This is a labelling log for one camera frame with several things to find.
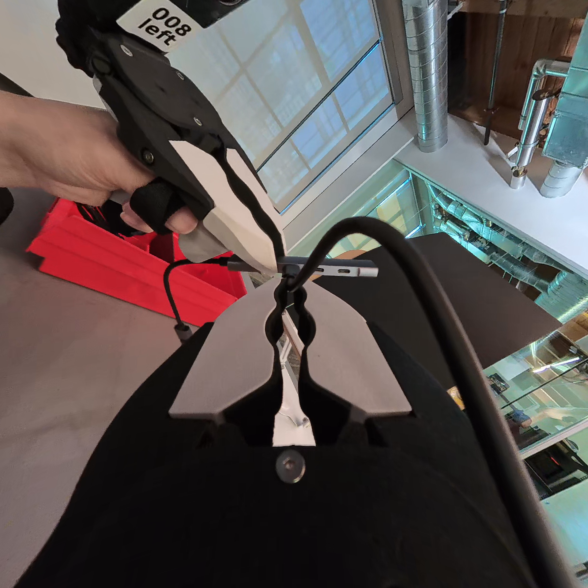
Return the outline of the rectangular sheet metal duct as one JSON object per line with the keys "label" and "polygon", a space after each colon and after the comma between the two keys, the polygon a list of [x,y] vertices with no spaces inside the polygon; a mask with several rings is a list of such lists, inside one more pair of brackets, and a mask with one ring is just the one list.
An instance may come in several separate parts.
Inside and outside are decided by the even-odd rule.
{"label": "rectangular sheet metal duct", "polygon": [[563,197],[587,167],[587,20],[557,101],[543,156],[553,163],[540,194],[549,199]]}

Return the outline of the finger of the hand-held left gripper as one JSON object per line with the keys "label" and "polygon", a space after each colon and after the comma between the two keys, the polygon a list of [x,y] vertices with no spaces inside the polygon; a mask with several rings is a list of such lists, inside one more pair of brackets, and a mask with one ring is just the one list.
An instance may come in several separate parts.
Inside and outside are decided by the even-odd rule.
{"label": "finger of the hand-held left gripper", "polygon": [[186,141],[171,141],[213,202],[197,228],[179,236],[182,254],[202,263],[227,251],[261,273],[277,273],[279,212],[239,151],[226,150],[218,162]]}
{"label": "finger of the hand-held left gripper", "polygon": [[281,217],[265,188],[234,147],[220,156],[220,240],[241,258],[281,258],[285,239]]}

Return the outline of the grey usb hub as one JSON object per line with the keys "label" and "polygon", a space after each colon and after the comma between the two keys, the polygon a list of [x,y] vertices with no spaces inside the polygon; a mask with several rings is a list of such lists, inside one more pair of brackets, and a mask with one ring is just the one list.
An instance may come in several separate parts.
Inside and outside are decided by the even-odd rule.
{"label": "grey usb hub", "polygon": [[[290,269],[291,272],[286,272],[288,275],[297,275],[302,270],[306,261],[308,261],[308,258],[284,256],[278,260],[277,271],[279,273],[282,273],[283,269]],[[261,270],[255,269],[253,266],[250,266],[234,254],[230,257],[211,258],[203,261],[202,263],[224,267],[231,272],[261,273]],[[163,275],[165,293],[176,322],[174,330],[181,345],[185,344],[192,337],[193,331],[180,318],[180,313],[178,311],[177,305],[175,304],[175,300],[173,298],[171,291],[170,275],[173,269],[193,264],[195,264],[195,262],[190,261],[188,259],[174,261],[167,266]],[[325,275],[334,277],[341,275],[350,277],[377,277],[378,272],[378,267],[372,261],[369,260],[326,259],[313,271],[312,276],[319,277]]]}

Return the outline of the red plastic bin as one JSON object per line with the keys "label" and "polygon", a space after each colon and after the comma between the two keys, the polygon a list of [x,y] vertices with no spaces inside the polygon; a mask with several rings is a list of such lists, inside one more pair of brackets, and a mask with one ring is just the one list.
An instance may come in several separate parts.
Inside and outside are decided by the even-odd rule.
{"label": "red plastic bin", "polygon": [[[74,202],[55,200],[27,251],[41,258],[40,271],[173,318],[164,272],[184,259],[177,234],[120,236],[89,221]],[[214,321],[246,294],[240,273],[218,265],[173,269],[173,300],[190,325]]]}

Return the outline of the person's left hand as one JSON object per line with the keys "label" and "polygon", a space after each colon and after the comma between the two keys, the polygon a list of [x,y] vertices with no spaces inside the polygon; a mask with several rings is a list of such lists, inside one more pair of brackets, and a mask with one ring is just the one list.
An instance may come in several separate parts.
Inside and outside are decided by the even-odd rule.
{"label": "person's left hand", "polygon": [[40,189],[103,205],[155,179],[119,141],[116,122],[94,107],[1,92],[1,187]]}

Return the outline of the white divider foot plate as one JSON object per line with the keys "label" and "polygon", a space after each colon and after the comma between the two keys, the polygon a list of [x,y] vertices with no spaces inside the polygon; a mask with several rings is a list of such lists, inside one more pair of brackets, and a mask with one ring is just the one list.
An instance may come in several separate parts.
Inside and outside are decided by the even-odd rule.
{"label": "white divider foot plate", "polygon": [[292,368],[290,355],[300,363],[304,344],[288,311],[282,314],[283,341],[277,343],[282,374],[282,403],[275,415],[274,446],[313,446],[315,439],[309,418],[304,414],[298,391],[298,375]]}

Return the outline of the large gridded window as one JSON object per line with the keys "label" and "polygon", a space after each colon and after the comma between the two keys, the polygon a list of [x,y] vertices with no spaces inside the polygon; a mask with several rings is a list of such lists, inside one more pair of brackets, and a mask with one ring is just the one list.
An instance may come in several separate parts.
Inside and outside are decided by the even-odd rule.
{"label": "large gridded window", "polygon": [[170,60],[280,212],[393,106],[374,1],[248,1]]}

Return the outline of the thin dark ceiling pipe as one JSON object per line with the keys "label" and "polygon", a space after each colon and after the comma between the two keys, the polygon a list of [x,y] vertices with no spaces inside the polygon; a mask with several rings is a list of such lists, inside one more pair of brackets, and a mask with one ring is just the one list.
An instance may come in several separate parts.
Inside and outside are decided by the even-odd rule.
{"label": "thin dark ceiling pipe", "polygon": [[486,107],[486,120],[484,123],[484,136],[483,144],[487,146],[490,140],[490,134],[492,130],[492,121],[496,112],[496,84],[499,70],[499,61],[502,53],[503,44],[503,33],[504,33],[504,22],[506,13],[509,7],[509,1],[499,2],[499,11],[497,15],[497,31],[495,40],[495,50],[493,54],[492,74],[490,78],[489,97]]}

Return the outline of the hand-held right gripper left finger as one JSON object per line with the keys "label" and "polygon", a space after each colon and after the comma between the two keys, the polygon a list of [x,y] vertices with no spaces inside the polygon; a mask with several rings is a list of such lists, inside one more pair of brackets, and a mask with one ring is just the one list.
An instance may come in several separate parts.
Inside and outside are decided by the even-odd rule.
{"label": "hand-held right gripper left finger", "polygon": [[253,446],[272,446],[283,400],[276,341],[266,323],[276,309],[273,278],[229,306],[213,323],[169,409],[175,419],[232,424]]}

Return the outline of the shiny metal ceiling pipes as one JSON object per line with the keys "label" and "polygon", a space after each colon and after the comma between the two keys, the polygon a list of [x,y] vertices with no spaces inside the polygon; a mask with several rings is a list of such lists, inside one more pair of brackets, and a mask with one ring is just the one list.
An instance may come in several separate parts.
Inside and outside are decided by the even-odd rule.
{"label": "shiny metal ceiling pipes", "polygon": [[512,189],[519,189],[525,184],[527,168],[539,144],[540,131],[545,127],[549,103],[557,96],[556,91],[544,89],[545,79],[547,77],[564,79],[569,69],[569,61],[551,59],[540,59],[533,66],[518,122],[518,129],[521,130],[520,140],[507,154],[511,165],[510,187]]}

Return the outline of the ribbed round metal duct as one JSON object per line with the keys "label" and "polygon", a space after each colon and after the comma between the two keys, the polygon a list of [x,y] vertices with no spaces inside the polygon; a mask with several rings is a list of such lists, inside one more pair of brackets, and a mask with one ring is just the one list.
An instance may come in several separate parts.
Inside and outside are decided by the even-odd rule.
{"label": "ribbed round metal duct", "polygon": [[447,1],[402,1],[419,149],[447,142]]}

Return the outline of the black panel on wooden board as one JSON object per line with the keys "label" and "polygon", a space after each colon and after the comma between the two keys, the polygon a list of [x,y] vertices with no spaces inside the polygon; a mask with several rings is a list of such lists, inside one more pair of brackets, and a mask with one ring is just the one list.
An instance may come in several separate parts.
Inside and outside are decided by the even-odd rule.
{"label": "black panel on wooden board", "polygon": [[[445,233],[408,239],[449,298],[482,368],[514,354],[561,323]],[[398,264],[377,247],[360,256],[376,278],[319,277],[315,284],[378,325],[446,389],[454,385],[428,319]]]}

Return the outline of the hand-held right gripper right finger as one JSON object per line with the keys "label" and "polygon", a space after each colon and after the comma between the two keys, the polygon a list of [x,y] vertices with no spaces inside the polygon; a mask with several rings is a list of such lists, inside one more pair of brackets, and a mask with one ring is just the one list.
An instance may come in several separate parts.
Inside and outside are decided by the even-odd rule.
{"label": "hand-held right gripper right finger", "polygon": [[354,308],[307,282],[298,289],[298,317],[299,401],[317,445],[334,445],[350,422],[411,413],[367,321]]}

